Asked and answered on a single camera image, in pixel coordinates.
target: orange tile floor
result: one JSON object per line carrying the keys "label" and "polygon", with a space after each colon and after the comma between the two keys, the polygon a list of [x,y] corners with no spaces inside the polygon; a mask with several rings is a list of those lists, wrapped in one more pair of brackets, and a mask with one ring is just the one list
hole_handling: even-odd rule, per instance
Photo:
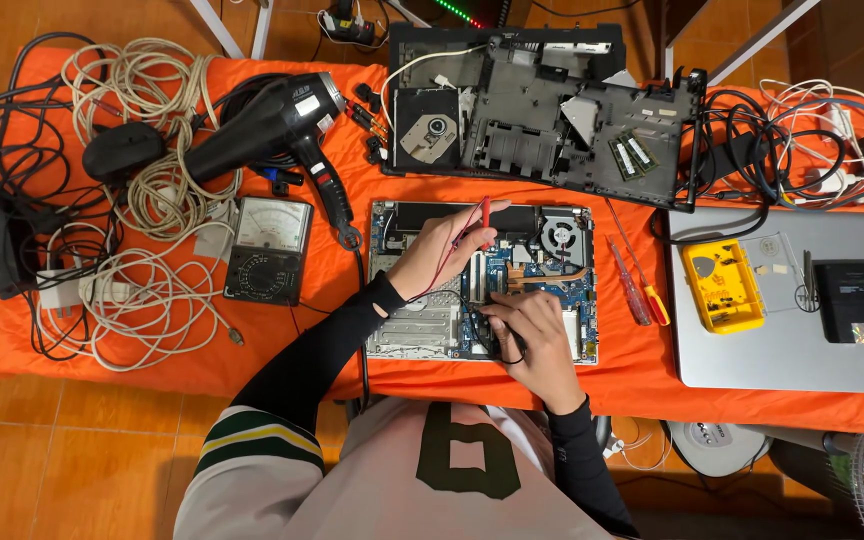
{"label": "orange tile floor", "polygon": [[[559,11],[587,11],[615,6],[618,0],[548,0]],[[711,0],[676,45],[676,63],[713,69],[738,43],[774,16],[781,0]],[[251,0],[233,4],[216,0],[236,41],[248,50],[258,9]],[[329,0],[278,0],[270,23],[266,58],[307,61],[318,43],[315,18],[308,12]],[[126,43],[158,36],[182,43],[196,53],[219,53],[218,45],[185,2],[120,0],[104,4],[60,0],[22,2],[16,9],[0,0],[0,92],[5,88],[15,52],[32,36],[76,30],[99,42]],[[366,19],[379,17],[375,2],[364,2]],[[390,14],[392,19],[400,19]],[[642,5],[625,11],[579,18],[583,26],[618,22],[626,31],[629,69],[638,80],[654,72],[654,44]],[[553,17],[532,8],[528,26],[571,27],[576,19]],[[788,60],[782,37],[759,52],[726,80],[754,87],[764,77],[787,80]],[[317,60],[332,63],[384,63],[387,52],[362,55],[349,46],[325,41]],[[156,392],[111,384],[20,375],[0,380],[0,538],[170,538],[176,511],[192,476],[209,426],[228,399]],[[663,437],[653,420],[614,419],[614,430],[627,442],[650,431],[652,439],[628,451],[637,466],[651,466],[663,455]],[[345,439],[342,407],[319,408],[319,441],[325,458],[338,460]],[[620,456],[609,467],[630,506],[650,510],[711,511],[781,515],[828,514],[831,505],[808,488],[784,478],[768,461],[730,489],[727,497],[653,479],[646,474],[698,485],[697,475],[673,452],[653,472],[638,472]],[[774,501],[752,496],[757,491]]]}

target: green ram module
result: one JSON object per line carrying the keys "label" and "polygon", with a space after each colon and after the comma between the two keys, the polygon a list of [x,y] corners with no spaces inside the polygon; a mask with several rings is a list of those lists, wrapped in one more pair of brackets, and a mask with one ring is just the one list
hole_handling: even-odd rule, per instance
{"label": "green ram module", "polygon": [[632,160],[638,166],[638,169],[645,174],[659,166],[654,154],[649,151],[649,147],[642,142],[642,139],[636,135],[635,131],[625,131],[618,137],[618,141],[625,143]]}
{"label": "green ram module", "polygon": [[615,157],[615,164],[618,166],[618,172],[622,175],[623,181],[629,182],[636,178],[642,178],[643,173],[636,166],[636,161],[632,159],[624,142],[619,139],[610,140],[608,141],[608,148],[611,149],[612,155]]}

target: orange tablecloth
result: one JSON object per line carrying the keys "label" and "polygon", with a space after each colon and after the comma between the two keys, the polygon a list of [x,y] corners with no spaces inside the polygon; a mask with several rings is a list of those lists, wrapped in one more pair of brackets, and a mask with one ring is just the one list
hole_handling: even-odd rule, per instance
{"label": "orange tablecloth", "polygon": [[[69,51],[38,49],[26,61],[20,85],[42,81],[61,69]],[[291,63],[282,61],[216,59],[209,76],[212,99],[228,92],[236,83],[260,72],[331,71],[340,90],[353,95],[354,85],[369,83],[379,88],[386,70],[382,66],[332,65],[324,63]],[[56,98],[65,99],[60,92]],[[66,144],[66,156],[73,165],[70,187],[87,186],[92,180],[81,169],[82,148],[65,110],[50,112]],[[863,122],[858,115],[858,122]],[[808,121],[802,120],[802,129]],[[29,135],[32,123],[14,115],[9,124],[7,141],[22,141]],[[602,414],[634,415],[679,421],[715,421],[864,432],[864,394],[789,392],[768,390],[724,390],[689,388],[676,377],[674,352],[669,328],[658,325],[639,327],[632,320],[618,283],[618,271],[607,255],[605,237],[617,229],[602,199],[572,191],[542,187],[516,181],[483,181],[464,178],[385,177],[364,158],[365,132],[348,118],[342,118],[330,130],[323,150],[342,176],[355,212],[354,225],[366,231],[370,202],[378,199],[412,201],[474,202],[483,195],[494,199],[509,198],[524,204],[569,204],[588,206],[595,216],[594,248],[596,272],[599,274],[599,331],[601,361],[595,367],[579,370],[582,387],[591,397],[592,410]],[[806,160],[797,166],[805,168]],[[53,181],[43,173],[43,185]],[[243,191],[268,194],[263,178],[247,177]],[[310,187],[293,188],[293,196],[321,207]],[[639,260],[665,295],[666,283],[661,245],[646,229],[652,209],[618,202],[615,205]],[[130,231],[125,247],[145,247],[162,251],[166,244]],[[322,211],[315,214],[309,246],[309,258],[302,285],[307,304],[331,310],[357,288],[354,258],[335,242]],[[192,242],[187,241],[168,256],[173,267],[195,259]],[[215,281],[222,284],[225,264],[220,264]],[[66,362],[53,362],[34,354],[29,343],[29,309],[24,300],[0,300],[0,376],[35,373],[48,377],[86,379],[90,381],[135,385],[159,390],[233,396],[252,374],[294,337],[292,321],[286,307],[258,303],[215,300],[215,307],[245,337],[245,346],[234,345],[225,338],[223,328],[208,345],[193,352],[174,355],[148,369],[113,373],[93,359],[80,356]],[[298,325],[308,328],[324,315],[297,308]],[[207,336],[212,330],[209,316],[202,317],[192,328],[192,335]],[[118,363],[134,363],[145,349],[125,338],[107,338],[102,351]],[[406,361],[371,359],[371,391],[380,394],[455,400],[477,404],[534,408],[538,402],[521,385],[510,379],[503,369],[490,363]],[[329,398],[349,398],[360,392],[357,358],[348,362],[336,380]]]}

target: black arm sleeve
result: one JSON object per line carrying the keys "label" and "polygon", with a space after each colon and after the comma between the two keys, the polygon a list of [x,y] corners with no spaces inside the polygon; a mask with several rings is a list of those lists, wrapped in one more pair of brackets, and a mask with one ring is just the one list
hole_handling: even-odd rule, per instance
{"label": "black arm sleeve", "polygon": [[405,306],[383,272],[295,338],[246,383],[231,404],[269,412],[315,435],[319,402],[349,358],[385,322],[373,303],[386,313]]}
{"label": "black arm sleeve", "polygon": [[555,453],[555,484],[588,517],[611,534],[639,537],[632,517],[595,440],[589,396],[561,416],[546,412]]}

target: blue cable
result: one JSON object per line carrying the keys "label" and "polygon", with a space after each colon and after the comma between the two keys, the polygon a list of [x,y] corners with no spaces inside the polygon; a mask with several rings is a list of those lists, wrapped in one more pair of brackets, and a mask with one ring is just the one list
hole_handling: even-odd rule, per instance
{"label": "blue cable", "polygon": [[[811,107],[813,105],[821,104],[821,103],[834,103],[837,105],[845,105],[845,106],[848,106],[848,107],[851,107],[854,109],[858,109],[859,111],[864,111],[864,104],[859,103],[858,101],[853,101],[850,99],[842,99],[842,98],[837,98],[837,97],[824,97],[824,98],[819,98],[819,99],[815,99],[812,101],[806,101],[804,103],[800,103],[800,104],[797,104],[797,105],[789,108],[788,110],[786,110],[786,112],[783,112],[779,116],[774,117],[771,122],[769,122],[768,124],[763,126],[762,131],[766,132],[769,129],[771,129],[773,126],[774,127],[780,127],[780,126],[776,126],[777,122],[779,122],[780,120],[782,120],[786,117],[791,116],[796,111],[798,111],[798,109],[801,109],[802,107]],[[863,191],[862,193],[852,195],[851,197],[847,197],[846,199],[843,199],[839,202],[834,202],[832,204],[829,204],[828,206],[825,206],[822,209],[802,208],[802,207],[799,207],[799,206],[797,206],[791,202],[786,202],[785,199],[783,199],[782,197],[779,196],[779,194],[776,192],[776,190],[772,189],[772,187],[769,186],[768,182],[763,182],[761,187],[762,187],[762,190],[765,191],[766,194],[768,194],[770,197],[772,197],[781,206],[784,206],[787,209],[792,209],[792,210],[799,211],[799,212],[826,212],[826,211],[830,211],[832,209],[837,209],[839,207],[845,206],[848,203],[857,201],[858,199],[864,197],[864,191]]]}

